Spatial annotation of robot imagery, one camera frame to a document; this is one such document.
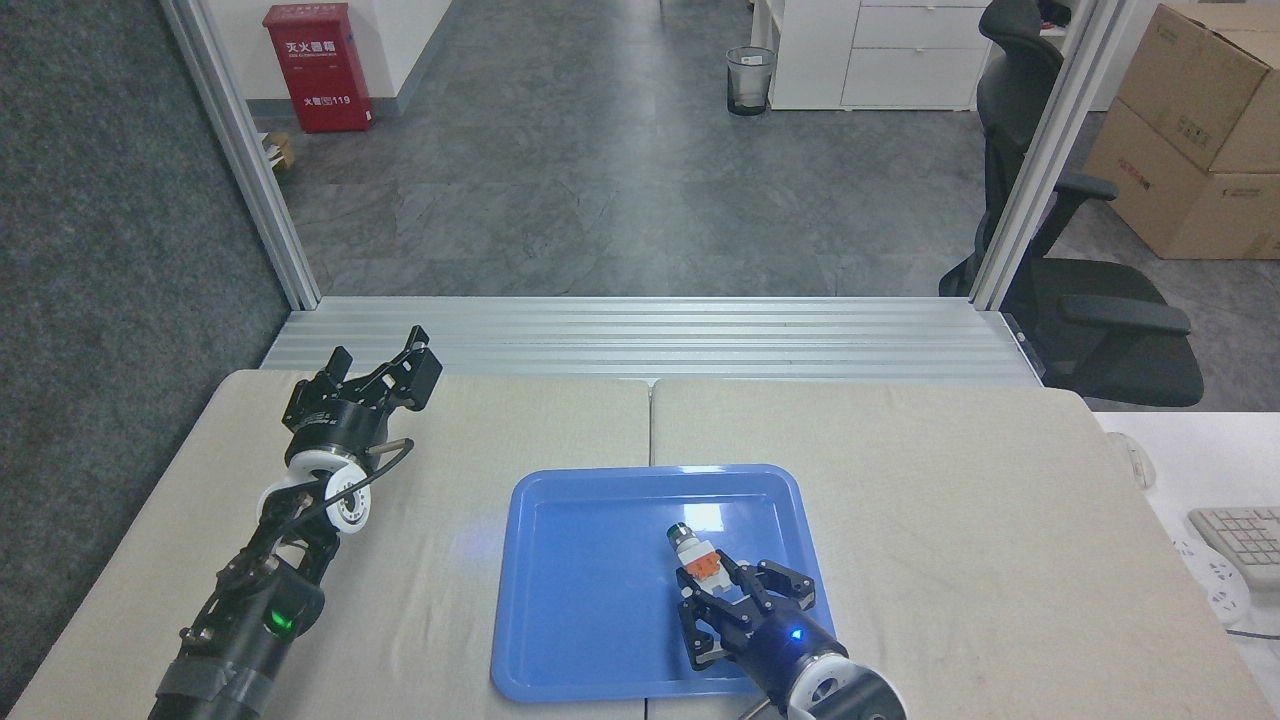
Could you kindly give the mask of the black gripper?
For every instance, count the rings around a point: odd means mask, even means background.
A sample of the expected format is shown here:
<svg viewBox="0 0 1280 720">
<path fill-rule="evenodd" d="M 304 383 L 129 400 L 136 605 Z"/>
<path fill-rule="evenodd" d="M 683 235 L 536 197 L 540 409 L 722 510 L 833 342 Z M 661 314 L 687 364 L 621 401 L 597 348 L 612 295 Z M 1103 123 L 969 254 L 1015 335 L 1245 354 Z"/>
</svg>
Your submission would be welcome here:
<svg viewBox="0 0 1280 720">
<path fill-rule="evenodd" d="M 291 393 L 283 414 L 292 433 L 287 464 L 305 451 L 324 451 L 374 466 L 369 450 L 387 441 L 392 411 L 424 410 L 442 377 L 443 365 L 429 342 L 428 332 L 413 325 L 399 354 L 349 380 L 346 375 L 353 359 L 346 347 L 335 347 L 326 365 L 310 380 L 300 380 Z"/>
<path fill-rule="evenodd" d="M 677 605 L 692 670 L 707 670 L 719 660 L 737 664 L 745 647 L 745 674 L 769 701 L 786 701 L 812 660 L 828 653 L 849 657 L 820 624 L 805 612 L 790 612 L 808 611 L 815 603 L 810 577 L 776 561 L 750 564 L 728 555 L 722 556 L 722 568 L 740 591 L 739 600 L 730 603 L 701 591 L 684 591 Z"/>
</svg>

